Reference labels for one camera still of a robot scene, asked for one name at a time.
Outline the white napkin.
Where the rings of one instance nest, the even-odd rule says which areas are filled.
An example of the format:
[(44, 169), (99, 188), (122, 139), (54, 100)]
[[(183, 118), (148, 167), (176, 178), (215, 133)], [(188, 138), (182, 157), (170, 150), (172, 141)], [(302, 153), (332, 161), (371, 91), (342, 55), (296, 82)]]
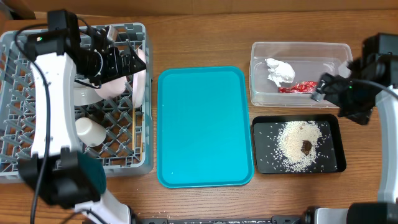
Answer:
[(282, 83), (293, 82), (295, 71), (290, 64), (273, 58), (267, 58), (265, 61), (269, 72), (267, 79), (274, 82), (277, 87), (281, 87)]

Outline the white paper cup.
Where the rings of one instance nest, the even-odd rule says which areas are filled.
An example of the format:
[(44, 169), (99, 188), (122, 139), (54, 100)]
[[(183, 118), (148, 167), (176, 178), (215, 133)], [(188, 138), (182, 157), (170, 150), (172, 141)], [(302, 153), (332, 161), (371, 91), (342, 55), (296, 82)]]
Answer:
[(99, 146), (106, 139), (106, 129), (89, 118), (77, 119), (75, 126), (78, 137), (88, 147)]

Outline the brown food scrap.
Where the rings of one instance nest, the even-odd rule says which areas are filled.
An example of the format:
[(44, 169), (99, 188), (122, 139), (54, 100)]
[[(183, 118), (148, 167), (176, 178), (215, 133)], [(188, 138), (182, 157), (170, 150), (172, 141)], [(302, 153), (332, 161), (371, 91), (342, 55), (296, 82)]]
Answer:
[(305, 156), (308, 156), (310, 154), (311, 149), (312, 143), (308, 140), (303, 140), (301, 151), (304, 153)]

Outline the white rice pile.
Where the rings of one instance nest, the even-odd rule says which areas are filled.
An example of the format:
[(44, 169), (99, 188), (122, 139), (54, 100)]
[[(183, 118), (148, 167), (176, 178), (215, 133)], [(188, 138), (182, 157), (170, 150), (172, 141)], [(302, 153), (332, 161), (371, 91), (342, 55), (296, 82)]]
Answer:
[[(331, 159), (333, 141), (326, 121), (257, 123), (253, 126), (257, 169), (263, 174), (324, 171)], [(312, 143), (308, 156), (302, 141)]]

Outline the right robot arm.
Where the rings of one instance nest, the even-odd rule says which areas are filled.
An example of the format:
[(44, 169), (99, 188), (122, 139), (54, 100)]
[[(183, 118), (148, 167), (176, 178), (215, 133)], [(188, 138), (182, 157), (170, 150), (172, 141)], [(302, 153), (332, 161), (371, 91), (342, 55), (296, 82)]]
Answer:
[(349, 208), (310, 207), (302, 223), (397, 223), (397, 35), (378, 33), (363, 41), (362, 56), (348, 64), (347, 78), (324, 73), (315, 101), (339, 107), (338, 115), (360, 125), (377, 108), (382, 136), (382, 174), (377, 202)]

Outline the large white round plate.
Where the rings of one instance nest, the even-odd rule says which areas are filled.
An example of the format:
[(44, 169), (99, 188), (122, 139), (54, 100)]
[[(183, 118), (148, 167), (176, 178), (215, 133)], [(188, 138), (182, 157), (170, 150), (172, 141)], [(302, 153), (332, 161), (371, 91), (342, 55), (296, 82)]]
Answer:
[(146, 85), (146, 69), (133, 75), (132, 83), (132, 103), (134, 108), (142, 106)]

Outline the red snack wrapper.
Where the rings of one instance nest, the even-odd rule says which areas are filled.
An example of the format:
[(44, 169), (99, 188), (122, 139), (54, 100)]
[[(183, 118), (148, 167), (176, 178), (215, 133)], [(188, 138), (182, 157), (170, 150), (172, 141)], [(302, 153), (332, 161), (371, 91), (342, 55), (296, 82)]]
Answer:
[(298, 93), (298, 94), (313, 93), (317, 85), (318, 85), (317, 82), (305, 81), (298, 83), (289, 88), (280, 87), (278, 91), (279, 93)]

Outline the grey shallow bowl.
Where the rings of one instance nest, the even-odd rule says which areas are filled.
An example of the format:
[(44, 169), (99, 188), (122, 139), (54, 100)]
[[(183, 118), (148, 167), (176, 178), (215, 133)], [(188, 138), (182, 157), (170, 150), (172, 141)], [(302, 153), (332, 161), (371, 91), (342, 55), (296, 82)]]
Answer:
[(94, 88), (84, 86), (79, 83), (74, 83), (74, 105), (75, 106), (85, 106), (93, 103), (97, 103), (102, 99), (102, 97), (97, 94)]

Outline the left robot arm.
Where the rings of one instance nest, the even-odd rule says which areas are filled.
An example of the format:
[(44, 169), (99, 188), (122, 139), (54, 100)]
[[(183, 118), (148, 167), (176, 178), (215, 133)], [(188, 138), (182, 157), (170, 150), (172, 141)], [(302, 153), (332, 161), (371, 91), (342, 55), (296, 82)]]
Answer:
[(35, 87), (35, 134), (30, 159), (18, 162), (22, 180), (35, 200), (82, 214), (94, 223), (137, 223), (131, 208), (107, 188), (100, 161), (83, 153), (82, 145), (101, 144), (105, 130), (88, 118), (75, 118), (74, 84), (109, 89), (115, 97), (124, 91), (126, 77), (133, 78), (133, 105), (143, 103), (146, 55), (127, 44), (120, 52), (113, 26), (86, 28), (89, 48), (83, 48), (80, 18), (67, 10), (47, 14), (47, 30), (31, 34), (20, 52), (30, 61)]

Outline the small pink bowl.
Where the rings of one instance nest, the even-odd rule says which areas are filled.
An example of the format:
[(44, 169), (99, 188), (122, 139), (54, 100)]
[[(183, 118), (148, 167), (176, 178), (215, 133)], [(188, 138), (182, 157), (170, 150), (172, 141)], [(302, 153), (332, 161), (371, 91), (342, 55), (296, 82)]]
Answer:
[(126, 77), (117, 78), (101, 85), (101, 88), (95, 89), (95, 92), (103, 99), (115, 98), (126, 90)]

